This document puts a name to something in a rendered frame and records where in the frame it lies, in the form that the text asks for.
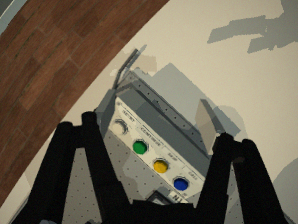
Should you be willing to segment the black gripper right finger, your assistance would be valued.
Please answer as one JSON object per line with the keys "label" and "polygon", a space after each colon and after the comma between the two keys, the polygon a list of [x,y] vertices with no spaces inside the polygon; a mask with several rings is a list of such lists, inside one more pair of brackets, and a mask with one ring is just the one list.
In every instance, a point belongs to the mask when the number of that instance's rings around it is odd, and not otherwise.
{"label": "black gripper right finger", "polygon": [[212,155],[195,224],[224,224],[231,162],[244,224],[289,224],[256,144],[250,139],[235,141],[226,133],[206,99],[199,100],[195,121]]}

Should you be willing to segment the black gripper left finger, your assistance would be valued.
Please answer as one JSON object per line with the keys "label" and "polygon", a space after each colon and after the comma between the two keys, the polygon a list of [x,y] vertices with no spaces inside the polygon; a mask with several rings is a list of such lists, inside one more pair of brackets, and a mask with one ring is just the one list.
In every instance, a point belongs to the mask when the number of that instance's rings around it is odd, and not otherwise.
{"label": "black gripper left finger", "polygon": [[116,89],[109,89],[97,109],[81,114],[82,125],[57,125],[28,201],[11,224],[62,224],[77,148],[85,148],[102,222],[140,224],[103,141],[115,112],[115,96]]}

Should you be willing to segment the grey flat base plate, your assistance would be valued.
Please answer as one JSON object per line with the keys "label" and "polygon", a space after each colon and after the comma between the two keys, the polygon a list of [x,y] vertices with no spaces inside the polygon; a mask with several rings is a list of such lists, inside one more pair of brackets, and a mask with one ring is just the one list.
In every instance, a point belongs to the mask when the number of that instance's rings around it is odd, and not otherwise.
{"label": "grey flat base plate", "polygon": [[[200,132],[130,70],[116,86],[116,97],[131,88],[211,160],[212,155],[208,155]],[[170,202],[176,203],[168,197],[170,192],[175,190],[149,169],[109,130],[103,141],[117,179],[121,181],[130,204],[133,199],[147,200],[154,191],[158,191]],[[62,224],[85,224],[87,221],[91,224],[100,224],[102,220],[89,173],[85,148],[76,149],[72,166]],[[200,194],[201,191],[185,200],[193,203],[196,208]],[[244,224],[233,165],[230,169],[227,194],[229,200],[224,224]]]}

